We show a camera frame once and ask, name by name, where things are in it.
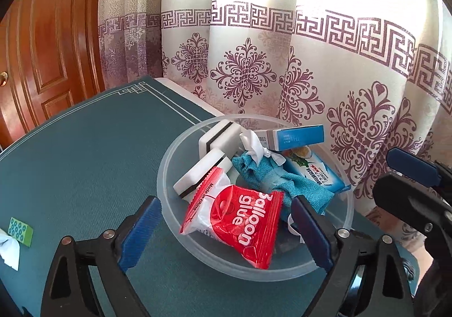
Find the green box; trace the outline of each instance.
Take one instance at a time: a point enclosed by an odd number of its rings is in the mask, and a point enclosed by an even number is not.
[[[31,237],[33,236],[33,228],[22,221],[11,218],[8,234],[17,241],[25,244],[27,247],[31,245]]]

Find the transparent plastic bowl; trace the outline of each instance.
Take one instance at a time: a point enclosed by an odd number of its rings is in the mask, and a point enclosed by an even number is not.
[[[200,137],[223,119],[235,121],[248,129],[274,129],[293,126],[283,120],[254,114],[234,114],[205,120],[187,129],[166,151],[157,176],[157,195],[162,203],[163,217],[174,236],[187,251],[210,267],[239,279],[253,281],[281,281],[293,279],[317,269],[305,244],[288,232],[280,221],[275,251],[268,270],[255,269],[232,247],[195,231],[179,234],[188,203],[179,198],[173,185],[199,160]],[[347,177],[326,144],[310,148],[346,183]],[[349,229],[353,220],[353,193],[338,194],[326,209],[326,217],[336,228]]]

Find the red snack wrapper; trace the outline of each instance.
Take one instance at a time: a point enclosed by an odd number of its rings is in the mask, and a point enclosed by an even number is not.
[[[268,269],[284,192],[270,194],[231,185],[215,167],[196,191],[180,233],[199,230],[233,246],[258,269]]]

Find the door knob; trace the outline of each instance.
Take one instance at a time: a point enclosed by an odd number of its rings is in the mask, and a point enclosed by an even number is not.
[[[0,73],[0,87],[3,87],[8,82],[8,72]]]

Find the door panel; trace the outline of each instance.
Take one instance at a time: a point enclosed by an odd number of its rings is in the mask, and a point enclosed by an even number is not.
[[[0,23],[0,145],[103,91],[98,0],[14,0]]]

